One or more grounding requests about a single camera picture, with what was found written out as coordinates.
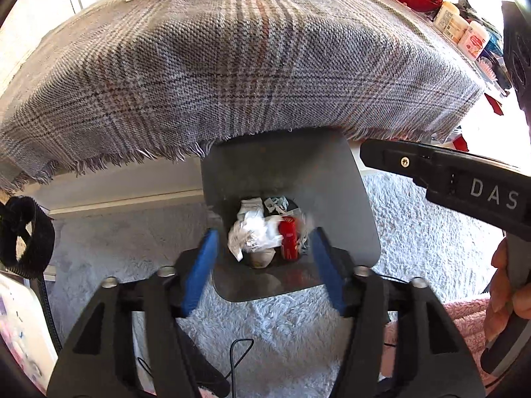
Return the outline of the person's right hand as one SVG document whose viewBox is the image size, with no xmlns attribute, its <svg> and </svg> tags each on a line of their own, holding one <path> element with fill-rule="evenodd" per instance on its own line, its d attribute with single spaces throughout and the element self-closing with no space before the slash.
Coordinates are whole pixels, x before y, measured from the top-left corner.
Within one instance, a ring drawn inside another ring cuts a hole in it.
<svg viewBox="0 0 531 398">
<path fill-rule="evenodd" d="M 508 245 L 504 238 L 492 257 L 492 266 L 496 272 L 492 277 L 490 301 L 484 320 L 486 341 L 491 342 L 506 328 L 512 306 L 512 313 L 523 319 L 530 319 L 531 295 L 530 285 L 513 291 L 508 279 Z"/>
</svg>

